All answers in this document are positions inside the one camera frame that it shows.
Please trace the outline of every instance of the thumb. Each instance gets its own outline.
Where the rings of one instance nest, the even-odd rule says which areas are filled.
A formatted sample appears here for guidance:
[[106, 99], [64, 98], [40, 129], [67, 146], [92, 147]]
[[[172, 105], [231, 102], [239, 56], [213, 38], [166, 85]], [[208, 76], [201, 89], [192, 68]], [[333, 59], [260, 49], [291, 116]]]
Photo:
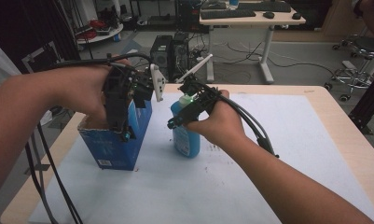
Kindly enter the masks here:
[[204, 120], [202, 121], [191, 121], [190, 123], [184, 124], [184, 126], [194, 132], [194, 133], [199, 133], [202, 134], [202, 127], [204, 127]]

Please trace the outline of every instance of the white paper sheet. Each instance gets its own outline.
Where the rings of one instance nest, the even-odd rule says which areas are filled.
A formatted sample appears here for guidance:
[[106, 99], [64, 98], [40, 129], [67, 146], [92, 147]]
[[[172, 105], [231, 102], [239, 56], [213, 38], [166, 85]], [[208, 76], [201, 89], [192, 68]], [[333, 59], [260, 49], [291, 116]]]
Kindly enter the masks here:
[[[153, 115], [134, 171], [101, 170], [77, 138], [58, 170], [84, 223], [280, 223], [222, 149], [204, 137], [195, 159], [173, 149], [172, 131], [166, 125], [172, 117], [170, 105], [179, 96], [168, 93], [163, 102], [152, 102]], [[239, 93], [231, 98], [262, 124], [280, 160], [334, 190], [374, 220], [372, 203], [304, 96]], [[54, 179], [47, 197], [56, 219], [71, 223]], [[30, 221], [49, 223], [42, 203]]]

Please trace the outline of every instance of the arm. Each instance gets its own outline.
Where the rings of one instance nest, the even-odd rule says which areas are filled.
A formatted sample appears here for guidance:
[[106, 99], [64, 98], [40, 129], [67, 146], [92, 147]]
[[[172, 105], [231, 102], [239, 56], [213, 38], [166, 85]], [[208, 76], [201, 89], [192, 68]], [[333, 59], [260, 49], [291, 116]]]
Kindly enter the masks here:
[[61, 105], [106, 122], [101, 96], [109, 69], [60, 68], [11, 77], [0, 86], [0, 188], [49, 108]]
[[363, 20], [367, 28], [374, 34], [374, 0], [361, 0], [359, 10], [363, 12]]
[[217, 102], [208, 119], [190, 122], [187, 128], [224, 149], [283, 223], [372, 223], [339, 195], [255, 144], [245, 135], [238, 114], [226, 103]]

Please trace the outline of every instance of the hand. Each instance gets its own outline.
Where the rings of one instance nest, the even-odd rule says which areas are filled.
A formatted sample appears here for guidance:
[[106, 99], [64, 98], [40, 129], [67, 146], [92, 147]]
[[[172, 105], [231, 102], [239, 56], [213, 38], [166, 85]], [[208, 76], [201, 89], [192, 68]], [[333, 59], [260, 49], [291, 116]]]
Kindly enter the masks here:
[[[229, 98], [228, 91], [221, 91]], [[240, 116], [230, 105], [217, 101], [210, 117], [201, 121], [192, 121], [186, 127], [195, 133], [200, 133], [211, 143], [223, 149], [231, 146], [233, 141], [246, 137]]]
[[[128, 60], [119, 60], [118, 63], [131, 65]], [[54, 104], [89, 115], [92, 122], [106, 124], [102, 88], [109, 71], [110, 67], [107, 65], [50, 71], [53, 82], [57, 83], [54, 88], [57, 91]]]

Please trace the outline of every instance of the computer case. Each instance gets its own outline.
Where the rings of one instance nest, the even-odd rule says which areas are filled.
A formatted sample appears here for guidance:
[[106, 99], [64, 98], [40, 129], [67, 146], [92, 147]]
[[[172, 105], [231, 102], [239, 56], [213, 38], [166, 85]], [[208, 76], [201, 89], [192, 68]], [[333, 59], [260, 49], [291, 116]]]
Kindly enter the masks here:
[[209, 26], [199, 24], [200, 0], [178, 0], [176, 2], [177, 30], [201, 34], [209, 33]]
[[173, 37], [173, 78], [181, 77], [189, 69], [189, 33], [176, 32]]
[[167, 80], [173, 80], [173, 36], [157, 35], [150, 50], [150, 57]]

